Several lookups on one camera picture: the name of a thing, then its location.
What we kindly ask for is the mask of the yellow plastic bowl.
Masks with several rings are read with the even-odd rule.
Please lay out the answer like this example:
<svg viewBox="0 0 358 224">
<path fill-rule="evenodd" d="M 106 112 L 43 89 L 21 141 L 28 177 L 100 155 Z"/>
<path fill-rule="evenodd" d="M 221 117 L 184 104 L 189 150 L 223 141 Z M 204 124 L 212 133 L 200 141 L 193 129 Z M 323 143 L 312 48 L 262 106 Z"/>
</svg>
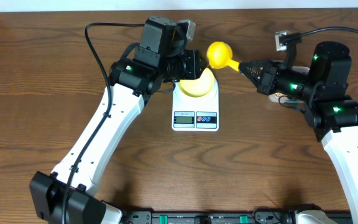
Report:
<svg viewBox="0 0 358 224">
<path fill-rule="evenodd" d="M 207 95 L 215 84 L 215 77 L 209 68 L 204 69 L 196 80 L 181 80 L 179 89 L 187 96 L 198 98 Z"/>
</svg>

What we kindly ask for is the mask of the yellow plastic scoop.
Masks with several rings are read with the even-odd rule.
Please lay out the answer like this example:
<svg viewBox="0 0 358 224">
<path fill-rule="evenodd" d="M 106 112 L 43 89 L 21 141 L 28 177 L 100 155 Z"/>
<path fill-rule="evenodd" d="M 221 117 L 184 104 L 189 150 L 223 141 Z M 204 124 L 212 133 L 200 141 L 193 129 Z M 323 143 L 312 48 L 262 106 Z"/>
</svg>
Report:
<svg viewBox="0 0 358 224">
<path fill-rule="evenodd" d="M 232 59 L 233 52 L 231 47 L 225 42 L 213 42 L 207 49 L 209 65 L 214 69 L 230 67 L 239 71 L 239 62 Z"/>
</svg>

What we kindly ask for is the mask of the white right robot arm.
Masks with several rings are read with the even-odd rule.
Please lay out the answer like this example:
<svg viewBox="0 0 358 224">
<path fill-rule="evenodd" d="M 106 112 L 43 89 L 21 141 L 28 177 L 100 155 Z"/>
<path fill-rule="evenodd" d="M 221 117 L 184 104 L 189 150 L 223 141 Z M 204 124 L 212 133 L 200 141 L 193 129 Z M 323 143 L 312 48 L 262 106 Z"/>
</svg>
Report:
<svg viewBox="0 0 358 224">
<path fill-rule="evenodd" d="M 352 215 L 358 223 L 358 102 L 346 94 L 350 50 L 339 42 L 321 42 L 304 75 L 292 67 L 296 47 L 285 61 L 241 62 L 239 71 L 259 93 L 282 93 L 304 102 L 302 113 L 338 174 Z"/>
</svg>

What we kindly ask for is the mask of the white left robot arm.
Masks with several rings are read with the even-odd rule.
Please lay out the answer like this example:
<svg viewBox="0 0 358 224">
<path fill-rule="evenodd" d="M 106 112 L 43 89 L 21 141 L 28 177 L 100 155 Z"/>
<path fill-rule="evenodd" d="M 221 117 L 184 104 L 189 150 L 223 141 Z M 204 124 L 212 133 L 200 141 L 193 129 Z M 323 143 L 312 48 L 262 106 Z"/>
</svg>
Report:
<svg viewBox="0 0 358 224">
<path fill-rule="evenodd" d="M 36 215 L 48 223 L 119 223 L 123 213 L 96 193 L 119 141 L 161 85 L 196 80 L 208 66 L 187 49 L 195 23 L 150 16 L 139 42 L 102 69 L 106 84 L 99 106 L 70 152 L 51 173 L 36 172 L 29 188 Z"/>
</svg>

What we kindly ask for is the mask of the white digital kitchen scale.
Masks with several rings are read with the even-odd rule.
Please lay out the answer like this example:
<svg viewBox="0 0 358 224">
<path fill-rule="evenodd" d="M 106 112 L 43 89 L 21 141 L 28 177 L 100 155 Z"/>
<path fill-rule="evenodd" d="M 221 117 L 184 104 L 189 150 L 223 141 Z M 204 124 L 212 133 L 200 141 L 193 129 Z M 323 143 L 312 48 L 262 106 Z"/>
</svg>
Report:
<svg viewBox="0 0 358 224">
<path fill-rule="evenodd" d="M 173 91 L 172 129 L 174 131 L 215 132 L 219 129 L 219 85 L 212 73 L 211 89 L 199 97 L 189 96 L 179 83 Z"/>
</svg>

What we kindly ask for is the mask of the clear plastic soybean container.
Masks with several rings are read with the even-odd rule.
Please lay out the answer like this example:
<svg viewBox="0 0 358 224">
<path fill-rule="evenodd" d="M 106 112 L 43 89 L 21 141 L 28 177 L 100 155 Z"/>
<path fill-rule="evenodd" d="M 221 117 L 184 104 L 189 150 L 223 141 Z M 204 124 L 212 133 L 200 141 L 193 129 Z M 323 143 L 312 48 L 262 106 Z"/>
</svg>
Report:
<svg viewBox="0 0 358 224">
<path fill-rule="evenodd" d="M 295 100 L 293 98 L 287 97 L 287 95 L 284 95 L 282 93 L 274 93 L 268 96 L 268 99 L 273 103 L 302 103 L 300 100 Z"/>
</svg>

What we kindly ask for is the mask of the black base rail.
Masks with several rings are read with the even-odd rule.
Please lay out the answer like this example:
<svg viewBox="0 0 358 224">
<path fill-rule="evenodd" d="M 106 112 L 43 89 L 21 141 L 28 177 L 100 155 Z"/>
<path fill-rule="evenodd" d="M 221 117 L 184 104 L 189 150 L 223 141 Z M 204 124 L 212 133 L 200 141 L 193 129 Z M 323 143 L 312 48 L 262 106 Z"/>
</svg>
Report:
<svg viewBox="0 0 358 224">
<path fill-rule="evenodd" d="M 245 223 L 352 223 L 347 212 L 324 212 L 314 204 L 272 209 L 258 207 L 245 212 L 124 211 L 121 224 L 245 224 Z"/>
</svg>

